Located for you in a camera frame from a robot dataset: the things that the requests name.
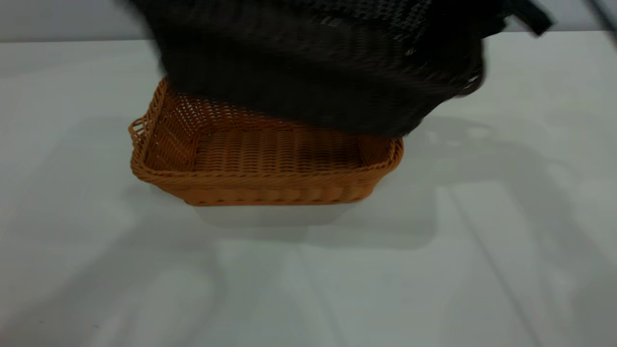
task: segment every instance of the basket handle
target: basket handle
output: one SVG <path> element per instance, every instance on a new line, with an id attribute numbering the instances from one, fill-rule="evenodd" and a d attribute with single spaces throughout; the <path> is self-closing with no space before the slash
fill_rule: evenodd
<path id="1" fill-rule="evenodd" d="M 147 118 L 144 115 L 141 118 L 136 119 L 131 125 L 128 127 L 128 132 L 131 134 L 131 138 L 133 142 L 135 142 L 138 138 L 143 137 L 143 133 L 146 130 Z"/>

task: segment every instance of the table surface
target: table surface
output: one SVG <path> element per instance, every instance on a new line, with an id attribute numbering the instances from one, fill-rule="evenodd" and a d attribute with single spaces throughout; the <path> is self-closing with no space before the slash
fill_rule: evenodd
<path id="1" fill-rule="evenodd" d="M 358 204 L 137 180 L 147 41 L 0 44 L 0 346 L 617 346 L 617 51 L 503 33 Z"/>

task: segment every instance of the woven pattern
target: woven pattern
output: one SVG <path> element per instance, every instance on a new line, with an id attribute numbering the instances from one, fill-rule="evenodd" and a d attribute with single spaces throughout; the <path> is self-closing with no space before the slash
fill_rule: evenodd
<path id="1" fill-rule="evenodd" d="M 403 153 L 401 139 L 283 122 L 166 80 L 129 131 L 133 173 L 196 206 L 359 201 Z"/>
<path id="2" fill-rule="evenodd" d="M 397 138 L 482 82 L 456 0 L 129 1 L 177 90 L 281 119 Z"/>

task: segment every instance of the orange wicker basket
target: orange wicker basket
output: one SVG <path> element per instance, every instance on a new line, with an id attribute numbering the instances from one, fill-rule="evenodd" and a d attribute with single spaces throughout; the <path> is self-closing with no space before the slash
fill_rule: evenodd
<path id="1" fill-rule="evenodd" d="M 131 169 L 190 205 L 314 205 L 366 198 L 401 139 L 353 136 L 176 93 L 162 80 L 129 127 Z"/>

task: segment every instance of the gray wall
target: gray wall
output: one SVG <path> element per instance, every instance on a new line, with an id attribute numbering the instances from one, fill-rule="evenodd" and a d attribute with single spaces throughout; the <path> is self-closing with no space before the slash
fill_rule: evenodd
<path id="1" fill-rule="evenodd" d="M 2 0 L 0 41 L 126 40 L 143 38 L 122 0 Z M 616 0 L 603 0 L 617 8 Z M 595 30 L 583 0 L 536 0 L 548 8 L 555 30 Z M 521 30 L 516 23 L 510 30 Z"/>

